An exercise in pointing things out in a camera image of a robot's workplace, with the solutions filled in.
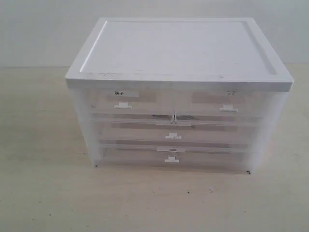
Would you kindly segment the small drawer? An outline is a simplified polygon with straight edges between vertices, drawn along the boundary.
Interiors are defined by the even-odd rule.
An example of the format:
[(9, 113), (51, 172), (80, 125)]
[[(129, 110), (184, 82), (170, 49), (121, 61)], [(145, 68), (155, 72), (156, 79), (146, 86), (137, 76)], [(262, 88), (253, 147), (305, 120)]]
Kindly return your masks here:
[(182, 91), (175, 95), (174, 111), (182, 116), (260, 116), (264, 105), (260, 92)]
[(173, 92), (163, 90), (88, 90), (90, 109), (100, 113), (159, 114), (174, 112)]

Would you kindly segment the white translucent drawer cabinet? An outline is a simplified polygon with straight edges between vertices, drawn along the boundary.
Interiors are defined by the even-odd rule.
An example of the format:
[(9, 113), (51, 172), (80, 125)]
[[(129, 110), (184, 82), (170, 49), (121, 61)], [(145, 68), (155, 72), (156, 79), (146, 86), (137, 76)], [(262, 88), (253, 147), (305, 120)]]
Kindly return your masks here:
[[(65, 76), (93, 166), (100, 147), (167, 145), (236, 148), (257, 153), (257, 167), (294, 79), (252, 18), (101, 18)], [(188, 121), (253, 122), (260, 125), (247, 144), (100, 139), (96, 118), (156, 119), (150, 114), (100, 113), (90, 109), (88, 90), (260, 92), (260, 116), (194, 116)], [(175, 111), (172, 123), (176, 119)], [(251, 174), (253, 172), (232, 171)]]

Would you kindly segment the clear plastic storage box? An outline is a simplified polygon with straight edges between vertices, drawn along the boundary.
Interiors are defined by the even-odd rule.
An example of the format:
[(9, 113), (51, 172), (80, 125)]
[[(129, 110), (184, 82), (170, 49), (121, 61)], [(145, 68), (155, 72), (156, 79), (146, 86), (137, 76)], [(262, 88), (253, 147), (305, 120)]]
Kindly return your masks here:
[(165, 119), (96, 118), (91, 120), (104, 140), (249, 143), (260, 129), (253, 122), (178, 121)]
[(250, 150), (167, 145), (114, 145), (100, 147), (102, 162), (119, 165), (251, 171), (258, 156)]

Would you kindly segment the top left small drawer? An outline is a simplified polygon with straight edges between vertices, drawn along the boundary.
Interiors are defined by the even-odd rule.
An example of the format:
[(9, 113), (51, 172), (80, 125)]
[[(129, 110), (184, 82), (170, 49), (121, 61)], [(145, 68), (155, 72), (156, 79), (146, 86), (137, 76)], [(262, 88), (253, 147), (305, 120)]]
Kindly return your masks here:
[(173, 92), (163, 90), (88, 90), (90, 109), (100, 113), (159, 114), (174, 112)]

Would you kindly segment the top right small drawer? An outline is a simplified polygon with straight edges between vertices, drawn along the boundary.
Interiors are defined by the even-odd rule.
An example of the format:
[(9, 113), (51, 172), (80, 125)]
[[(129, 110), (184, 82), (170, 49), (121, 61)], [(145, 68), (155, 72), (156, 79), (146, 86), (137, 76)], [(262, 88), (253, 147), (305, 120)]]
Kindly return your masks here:
[(175, 95), (174, 111), (182, 116), (260, 116), (264, 105), (260, 92), (182, 91)]

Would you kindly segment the key bunch with blue tag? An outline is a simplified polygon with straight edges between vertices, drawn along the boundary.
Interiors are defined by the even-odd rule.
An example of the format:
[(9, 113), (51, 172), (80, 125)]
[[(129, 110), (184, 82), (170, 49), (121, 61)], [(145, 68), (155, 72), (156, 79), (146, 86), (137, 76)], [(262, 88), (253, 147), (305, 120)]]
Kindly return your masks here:
[[(151, 115), (152, 117), (156, 119), (166, 119), (166, 120), (173, 120), (173, 116), (169, 115)], [(177, 120), (196, 120), (194, 116), (188, 116), (188, 115), (176, 115)]]

